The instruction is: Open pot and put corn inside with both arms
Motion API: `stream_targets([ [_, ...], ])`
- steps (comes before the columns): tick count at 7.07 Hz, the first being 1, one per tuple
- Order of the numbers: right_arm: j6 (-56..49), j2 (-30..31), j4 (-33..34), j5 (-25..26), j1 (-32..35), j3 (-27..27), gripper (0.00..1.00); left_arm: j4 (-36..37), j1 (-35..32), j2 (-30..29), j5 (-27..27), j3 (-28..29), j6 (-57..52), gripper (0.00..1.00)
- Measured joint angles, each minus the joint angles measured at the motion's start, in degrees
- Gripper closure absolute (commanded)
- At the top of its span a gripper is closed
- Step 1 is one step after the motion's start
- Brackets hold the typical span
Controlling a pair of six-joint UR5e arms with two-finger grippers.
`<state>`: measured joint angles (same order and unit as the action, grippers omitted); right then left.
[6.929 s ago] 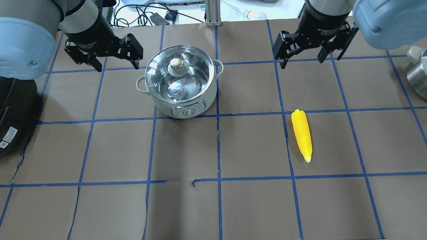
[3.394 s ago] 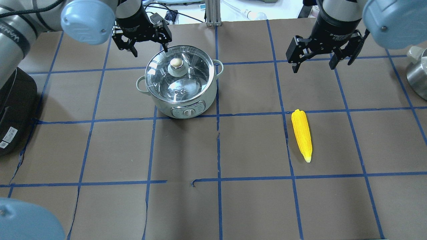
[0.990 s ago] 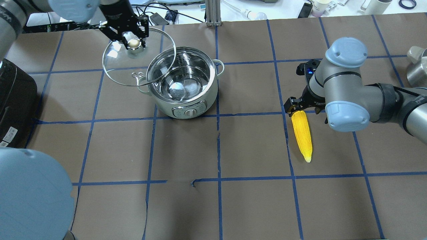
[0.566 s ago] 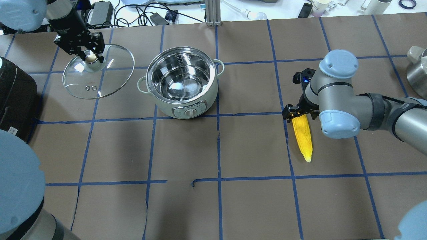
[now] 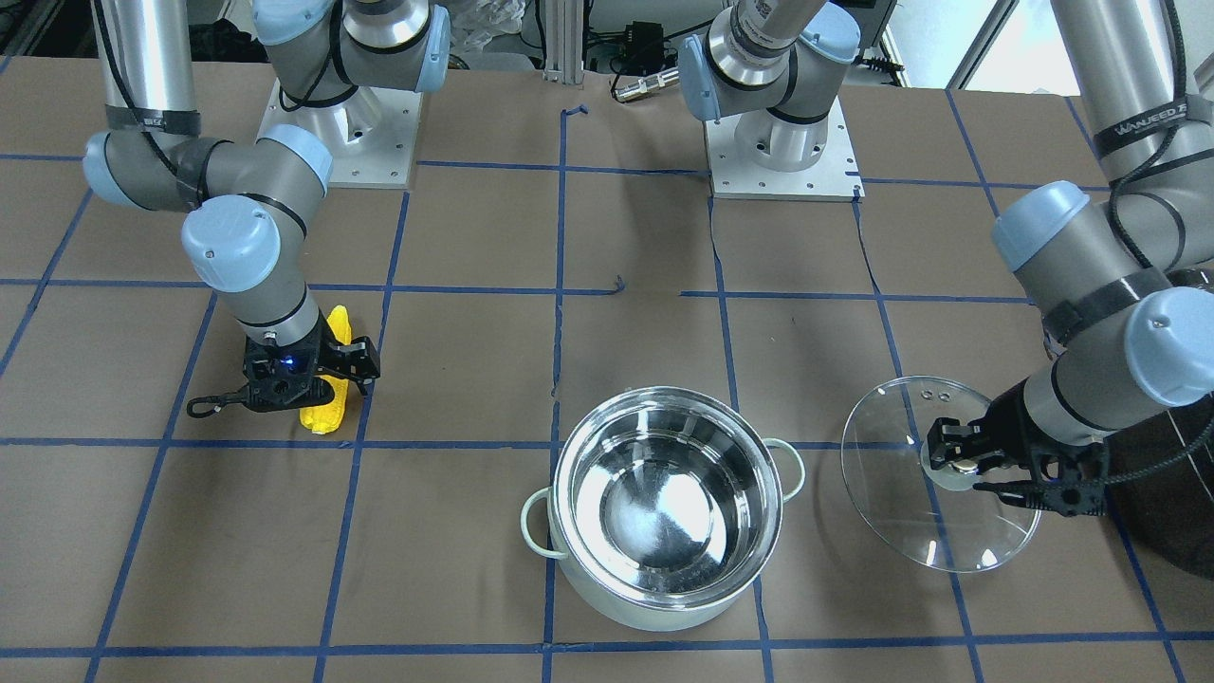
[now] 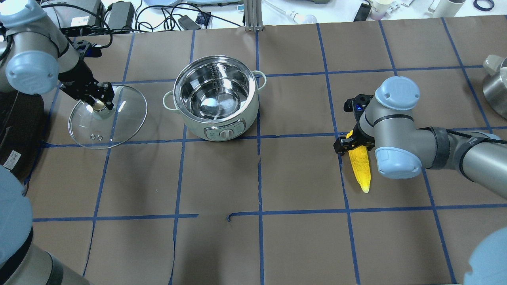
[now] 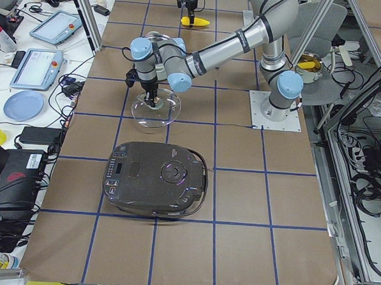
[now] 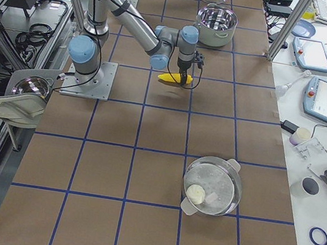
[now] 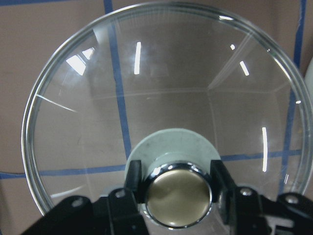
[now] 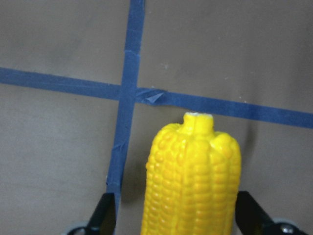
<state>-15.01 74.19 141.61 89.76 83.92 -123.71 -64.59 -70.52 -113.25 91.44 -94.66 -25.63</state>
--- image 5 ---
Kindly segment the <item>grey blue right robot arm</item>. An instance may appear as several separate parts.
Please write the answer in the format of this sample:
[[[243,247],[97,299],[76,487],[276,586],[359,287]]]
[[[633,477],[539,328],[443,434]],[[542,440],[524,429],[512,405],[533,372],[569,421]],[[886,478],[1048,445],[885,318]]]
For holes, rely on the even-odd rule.
[[[107,130],[83,172],[117,206],[182,212],[195,275],[246,336],[246,385],[188,402],[203,419],[337,402],[333,379],[367,395],[380,377],[370,338],[344,341],[299,264],[337,158],[398,144],[376,91],[433,92],[450,64],[450,13],[432,1],[256,1],[254,25],[278,82],[279,119],[251,144],[202,133],[182,1],[92,2]]]

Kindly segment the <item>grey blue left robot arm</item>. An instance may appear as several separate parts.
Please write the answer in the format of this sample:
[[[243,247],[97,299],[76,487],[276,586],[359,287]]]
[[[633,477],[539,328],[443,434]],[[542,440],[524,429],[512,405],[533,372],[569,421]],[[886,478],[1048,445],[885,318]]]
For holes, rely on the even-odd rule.
[[[1110,199],[1055,181],[998,216],[994,245],[1062,346],[976,419],[937,416],[914,466],[953,491],[1100,516],[1106,491],[1172,469],[1178,453],[1112,471],[1110,438],[1212,398],[1212,103],[1196,89],[1172,1],[1055,1]]]

